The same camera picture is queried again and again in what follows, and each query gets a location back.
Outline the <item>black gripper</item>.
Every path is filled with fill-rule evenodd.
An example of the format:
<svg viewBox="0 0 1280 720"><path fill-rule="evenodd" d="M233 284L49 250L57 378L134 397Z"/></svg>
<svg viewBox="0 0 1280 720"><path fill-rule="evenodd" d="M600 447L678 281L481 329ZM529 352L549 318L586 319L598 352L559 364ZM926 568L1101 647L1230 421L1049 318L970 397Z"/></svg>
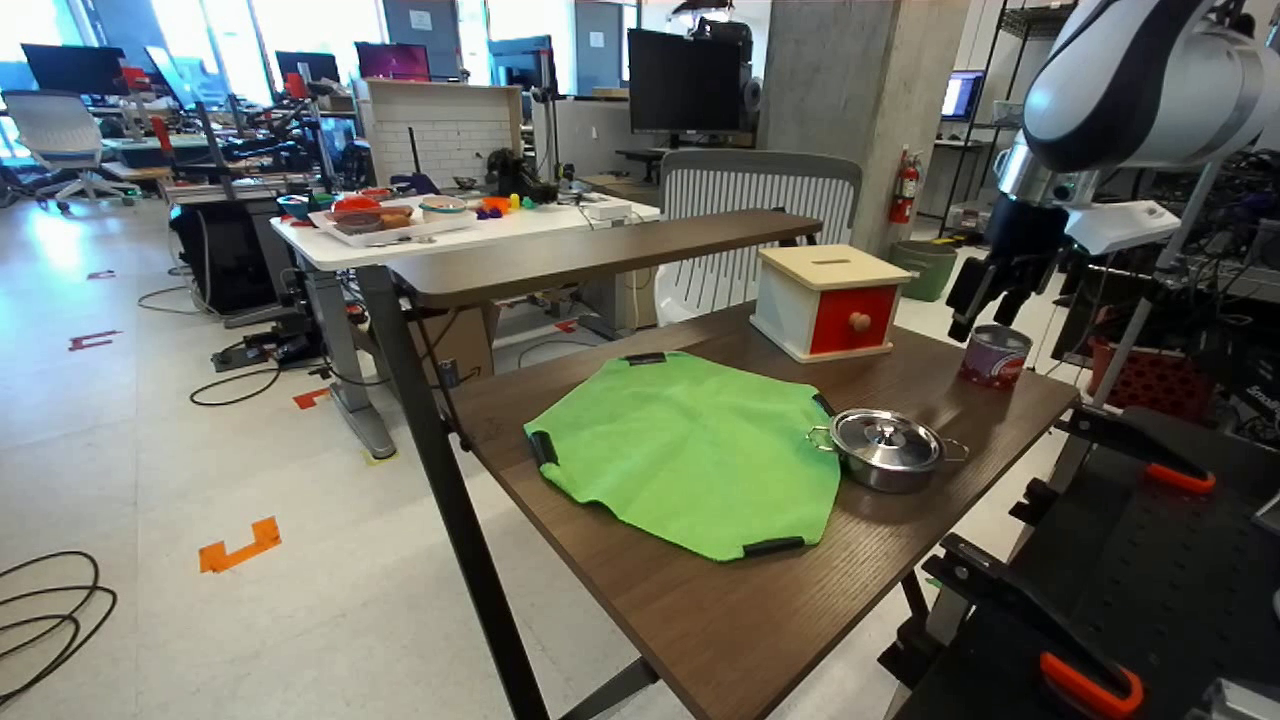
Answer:
<svg viewBox="0 0 1280 720"><path fill-rule="evenodd" d="M1066 251L1066 226L1066 207L999 197L988 222L988 258L970 258L950 292L950 335L970 342L988 305L995 305L999 324L1014 324L1025 299L1045 287L1053 260Z"/></svg>

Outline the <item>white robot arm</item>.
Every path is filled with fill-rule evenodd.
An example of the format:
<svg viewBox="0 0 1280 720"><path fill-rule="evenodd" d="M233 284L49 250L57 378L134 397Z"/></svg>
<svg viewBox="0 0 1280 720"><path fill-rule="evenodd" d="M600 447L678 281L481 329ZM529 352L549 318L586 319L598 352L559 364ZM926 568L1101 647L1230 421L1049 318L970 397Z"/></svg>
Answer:
<svg viewBox="0 0 1280 720"><path fill-rule="evenodd" d="M1104 167L1209 167L1280 149L1280 54L1230 28L1237 0L1076 0L1019 105L988 258L950 292L954 342L981 313L1014 324L1068 250L1109 258L1172 240L1158 199L1098 199Z"/></svg>

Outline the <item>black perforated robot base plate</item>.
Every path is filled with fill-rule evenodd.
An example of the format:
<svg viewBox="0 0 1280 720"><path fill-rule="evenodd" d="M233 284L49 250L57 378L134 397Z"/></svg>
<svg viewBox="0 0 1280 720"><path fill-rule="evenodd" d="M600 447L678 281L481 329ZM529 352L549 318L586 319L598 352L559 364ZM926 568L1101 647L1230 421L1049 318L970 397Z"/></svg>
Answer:
<svg viewBox="0 0 1280 720"><path fill-rule="evenodd" d="M1146 681L1138 720L1277 720L1280 454L1158 412L1125 417L1214 470L1216 493L1154 486L1132 457L1066 429L1068 472L1025 490L1028 535L995 561ZM940 583L891 652L910 681L895 720L1090 720L1041 681L1035 647L1017 617Z"/></svg>

